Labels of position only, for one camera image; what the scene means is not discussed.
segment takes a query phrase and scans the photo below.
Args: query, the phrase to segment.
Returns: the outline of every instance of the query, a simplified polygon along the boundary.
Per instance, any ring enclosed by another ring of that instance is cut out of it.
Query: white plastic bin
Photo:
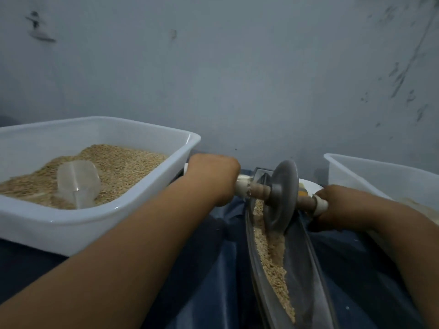
[[[200,136],[115,117],[84,117],[0,128],[0,182],[29,174],[50,160],[110,144],[168,155],[125,194],[82,210],[59,210],[0,195],[0,238],[63,255],[85,248],[165,188]]]
[[[439,175],[414,167],[337,154],[325,154],[324,158],[329,161],[329,184],[407,204],[439,225]],[[369,234],[393,258],[384,240],[375,232]]]

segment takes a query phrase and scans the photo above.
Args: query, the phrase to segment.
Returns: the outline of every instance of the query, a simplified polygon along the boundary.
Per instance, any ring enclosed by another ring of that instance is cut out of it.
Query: person's left arm
[[[187,174],[0,306],[0,328],[139,328],[181,248],[232,197],[240,166],[195,155]]]

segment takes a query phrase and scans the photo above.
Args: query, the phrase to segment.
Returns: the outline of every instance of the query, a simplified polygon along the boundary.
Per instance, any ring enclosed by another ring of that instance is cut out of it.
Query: metal disc
[[[296,208],[299,177],[293,160],[284,160],[271,176],[270,198],[264,205],[265,226],[270,232],[285,232]]]

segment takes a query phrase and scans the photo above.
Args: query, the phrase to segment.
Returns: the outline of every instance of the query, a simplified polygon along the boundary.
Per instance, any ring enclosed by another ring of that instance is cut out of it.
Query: dark blue plastic sheet
[[[178,257],[143,328],[260,328],[244,202],[216,208]],[[311,233],[341,328],[422,328],[392,261],[366,235]],[[65,257],[0,240],[0,303]]]

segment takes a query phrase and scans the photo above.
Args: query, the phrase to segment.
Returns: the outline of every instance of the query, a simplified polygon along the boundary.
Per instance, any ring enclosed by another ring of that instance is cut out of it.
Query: pile of grain
[[[95,203],[105,204],[124,194],[166,158],[163,154],[143,150],[107,144],[92,145],[76,156],[55,158],[32,174],[0,183],[0,194],[47,207],[74,209],[74,205],[56,197],[58,166],[72,160],[90,160],[101,178],[101,192]]]
[[[256,200],[254,214],[254,231],[256,248],[261,259],[265,275],[273,287],[282,307],[287,312],[291,321],[295,323],[294,308],[290,303],[285,271],[283,267],[285,252],[285,237],[283,234],[267,234],[263,217],[264,202]]]

